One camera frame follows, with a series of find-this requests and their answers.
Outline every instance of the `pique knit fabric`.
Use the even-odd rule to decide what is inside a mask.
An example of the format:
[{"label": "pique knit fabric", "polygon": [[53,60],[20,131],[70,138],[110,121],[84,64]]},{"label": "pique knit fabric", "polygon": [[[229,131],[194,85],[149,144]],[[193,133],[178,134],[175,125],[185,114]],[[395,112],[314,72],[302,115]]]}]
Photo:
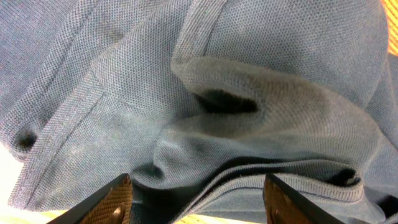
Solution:
[{"label": "pique knit fabric", "polygon": [[378,0],[6,1],[9,204],[121,173],[132,223],[266,222],[267,173],[345,223],[398,222],[398,59]]}]

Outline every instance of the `gray-blue cloth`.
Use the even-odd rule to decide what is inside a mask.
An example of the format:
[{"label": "gray-blue cloth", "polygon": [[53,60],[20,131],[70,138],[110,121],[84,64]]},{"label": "gray-blue cloth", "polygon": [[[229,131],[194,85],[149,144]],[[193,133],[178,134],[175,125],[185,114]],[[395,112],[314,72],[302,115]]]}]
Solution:
[{"label": "gray-blue cloth", "polygon": [[136,223],[264,223],[271,172],[346,223],[398,222],[398,59],[378,0],[10,1],[0,16],[0,137],[24,161],[10,205],[68,209],[127,172]]}]

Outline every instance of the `wrinkled fabric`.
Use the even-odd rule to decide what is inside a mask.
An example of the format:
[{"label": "wrinkled fabric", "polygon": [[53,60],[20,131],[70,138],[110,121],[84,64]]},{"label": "wrinkled fabric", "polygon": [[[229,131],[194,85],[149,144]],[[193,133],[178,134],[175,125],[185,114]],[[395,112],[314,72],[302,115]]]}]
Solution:
[{"label": "wrinkled fabric", "polygon": [[[10,205],[68,209],[127,172],[133,223],[265,223],[271,172],[345,223],[397,221],[398,60],[379,1],[67,6],[2,35],[10,52],[51,43],[0,58],[1,142],[24,162]],[[10,33],[31,27],[14,8],[43,14],[3,5]]]}]

